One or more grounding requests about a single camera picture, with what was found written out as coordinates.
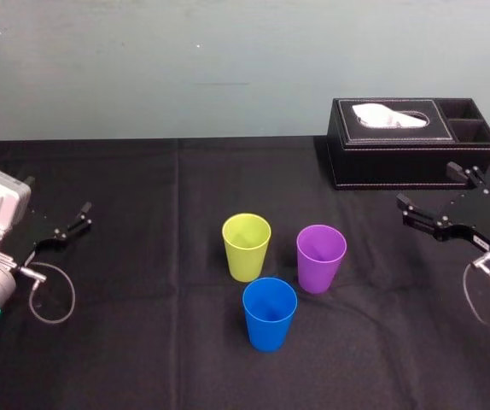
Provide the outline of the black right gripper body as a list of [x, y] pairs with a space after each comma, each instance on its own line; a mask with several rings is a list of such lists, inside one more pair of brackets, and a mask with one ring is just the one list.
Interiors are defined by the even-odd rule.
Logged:
[[453, 225], [468, 226], [484, 243], [490, 244], [490, 192], [478, 188], [459, 194], [443, 207]]

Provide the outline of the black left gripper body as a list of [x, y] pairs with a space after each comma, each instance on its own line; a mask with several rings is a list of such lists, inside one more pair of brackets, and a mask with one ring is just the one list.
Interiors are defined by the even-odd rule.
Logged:
[[0, 252], [11, 257], [17, 265], [25, 265], [39, 252], [42, 243], [60, 233], [61, 223], [56, 224], [42, 211], [28, 208], [2, 241]]

